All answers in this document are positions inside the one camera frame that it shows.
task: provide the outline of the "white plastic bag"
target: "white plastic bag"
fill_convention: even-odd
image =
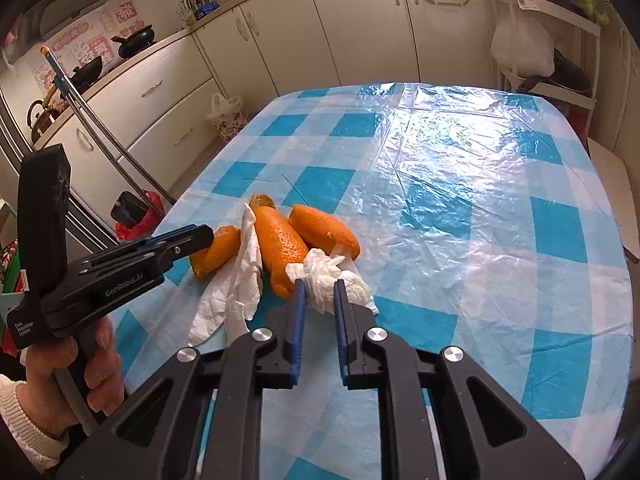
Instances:
[[[516,11],[513,39],[517,76],[552,75],[555,71],[554,40],[538,20]],[[495,26],[491,56],[499,66],[512,69],[511,19],[508,12],[501,12]]]
[[[241,97],[225,99],[218,92],[211,97],[211,115],[207,119],[225,142],[233,139],[249,122]]]

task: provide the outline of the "cabinet door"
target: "cabinet door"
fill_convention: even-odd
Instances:
[[[127,147],[208,79],[211,72],[188,36],[136,63],[92,97],[89,105]],[[120,154],[115,148],[111,152]]]
[[[63,128],[68,130],[62,145],[71,164],[71,187],[113,229],[115,221],[111,218],[111,209],[117,198],[123,191],[134,194],[135,191],[95,145],[78,118],[70,118]]]
[[[314,0],[343,85],[418,80],[405,0]]]
[[[494,15],[491,0],[462,6],[407,0],[414,26],[420,81],[489,87]]]
[[[214,92],[220,89],[212,79],[175,105],[130,147],[129,153],[165,189],[170,189],[218,136],[206,119]],[[121,159],[120,163],[141,187],[148,187],[128,161]]]
[[[249,117],[278,96],[240,7],[199,28],[196,35],[226,94],[240,96]]]
[[[340,86],[313,0],[240,5],[278,94]]]

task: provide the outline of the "crumpled tissue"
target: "crumpled tissue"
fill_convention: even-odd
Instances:
[[[334,283],[344,280],[347,298],[351,303],[370,308],[378,314],[373,301],[371,288],[358,273],[353,260],[349,256],[327,256],[322,249],[311,249],[301,264],[287,264],[287,277],[295,283],[300,279],[306,283],[307,301],[320,314],[334,313]]]
[[[254,224],[255,214],[245,204],[238,256],[218,269],[200,297],[189,330],[190,346],[208,339],[223,323],[227,346],[249,332],[246,321],[254,318],[262,296],[262,257]]]

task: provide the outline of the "blue gripper pad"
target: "blue gripper pad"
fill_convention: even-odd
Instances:
[[[340,375],[342,384],[347,385],[349,379],[349,362],[347,343],[347,329],[344,324],[344,309],[340,298],[340,288],[338,282],[334,283],[334,315],[335,315],[335,334],[338,341],[338,361],[340,363]]]
[[[305,327],[306,314],[306,285],[302,280],[296,280],[293,297],[293,324],[289,334],[291,343],[291,384],[296,386],[300,378],[300,365],[302,364],[302,336]]]

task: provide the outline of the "table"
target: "table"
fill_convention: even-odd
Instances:
[[[260,192],[285,213],[306,203],[342,219],[378,324],[418,348],[465,349],[596,475],[625,400],[631,289],[606,194],[551,104],[423,84],[294,92],[225,147],[158,234],[238,225]],[[186,344],[206,284],[184,258],[112,314],[130,390]],[[280,301],[265,288],[250,328]],[[261,479],[380,477],[376,393],[348,392],[337,362],[333,317],[309,311],[300,385],[264,394]]]

